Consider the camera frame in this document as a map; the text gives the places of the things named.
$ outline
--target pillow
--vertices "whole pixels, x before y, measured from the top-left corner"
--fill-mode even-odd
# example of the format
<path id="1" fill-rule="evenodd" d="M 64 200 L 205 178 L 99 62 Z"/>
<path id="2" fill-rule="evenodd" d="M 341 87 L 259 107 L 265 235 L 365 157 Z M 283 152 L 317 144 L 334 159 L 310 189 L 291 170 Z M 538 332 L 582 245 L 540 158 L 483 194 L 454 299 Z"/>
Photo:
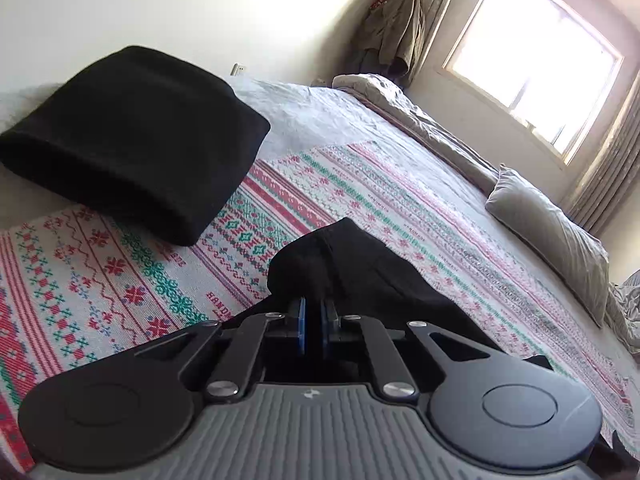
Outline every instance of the pillow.
<path id="1" fill-rule="evenodd" d="M 129 46 L 89 65 L 0 135 L 0 162 L 188 246 L 236 190 L 269 129 L 222 79 Z"/>
<path id="2" fill-rule="evenodd" d="M 609 255 L 533 184 L 500 165 L 487 211 L 516 233 L 562 278 L 598 326 L 609 294 Z"/>

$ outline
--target wall socket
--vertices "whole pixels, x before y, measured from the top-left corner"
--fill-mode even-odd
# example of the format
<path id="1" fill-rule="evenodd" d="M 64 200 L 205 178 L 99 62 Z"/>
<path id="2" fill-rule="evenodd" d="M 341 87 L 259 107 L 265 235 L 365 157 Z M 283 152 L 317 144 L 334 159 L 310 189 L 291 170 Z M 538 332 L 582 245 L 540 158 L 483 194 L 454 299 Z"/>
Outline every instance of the wall socket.
<path id="1" fill-rule="evenodd" d="M 239 63 L 235 63 L 234 67 L 231 69 L 231 75 L 242 75 L 246 71 L 246 67 Z"/>

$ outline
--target patterned blanket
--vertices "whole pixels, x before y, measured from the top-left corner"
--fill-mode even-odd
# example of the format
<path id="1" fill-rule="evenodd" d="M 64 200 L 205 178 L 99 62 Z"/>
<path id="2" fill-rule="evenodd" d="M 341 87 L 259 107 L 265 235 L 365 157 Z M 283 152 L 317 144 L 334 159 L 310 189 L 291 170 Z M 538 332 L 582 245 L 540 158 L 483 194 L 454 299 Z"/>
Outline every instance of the patterned blanket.
<path id="1" fill-rule="evenodd" d="M 350 216 L 411 261 L 507 352 L 546 354 L 602 406 L 603 434 L 636 448 L 612 361 L 539 280 L 375 142 L 257 161 L 197 245 L 169 246 L 82 206 L 0 234 L 0 443 L 33 465 L 16 424 L 38 382 L 268 295 L 270 259 Z"/>

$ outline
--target gray pillow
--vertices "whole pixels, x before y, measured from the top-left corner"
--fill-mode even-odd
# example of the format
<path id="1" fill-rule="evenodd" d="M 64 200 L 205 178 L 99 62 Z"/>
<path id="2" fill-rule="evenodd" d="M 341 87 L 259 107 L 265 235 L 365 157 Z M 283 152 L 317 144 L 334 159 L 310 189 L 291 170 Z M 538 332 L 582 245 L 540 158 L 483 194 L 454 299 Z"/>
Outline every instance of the gray pillow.
<path id="1" fill-rule="evenodd" d="M 593 317 L 604 322 L 609 255 L 599 240 L 571 222 L 540 190 L 500 165 L 486 210 L 535 250 Z"/>

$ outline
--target white wall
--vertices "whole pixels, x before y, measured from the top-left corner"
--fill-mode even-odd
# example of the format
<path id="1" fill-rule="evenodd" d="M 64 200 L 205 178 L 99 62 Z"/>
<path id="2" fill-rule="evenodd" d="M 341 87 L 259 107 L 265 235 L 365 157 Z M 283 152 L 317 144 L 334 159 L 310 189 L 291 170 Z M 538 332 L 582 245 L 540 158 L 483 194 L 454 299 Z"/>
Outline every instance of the white wall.
<path id="1" fill-rule="evenodd" d="M 612 282 L 622 283 L 640 269 L 640 182 L 632 187 L 600 240 L 609 252 Z"/>
<path id="2" fill-rule="evenodd" d="M 563 0 L 625 56 L 591 133 L 566 166 L 515 119 L 442 68 L 478 1 L 451 1 L 425 67 L 407 94 L 489 161 L 515 168 L 559 203 L 592 160 L 633 82 L 640 66 L 640 34 L 607 0 Z"/>
<path id="3" fill-rule="evenodd" d="M 0 91 L 63 82 L 128 44 L 213 73 L 309 84 L 373 0 L 0 0 Z"/>

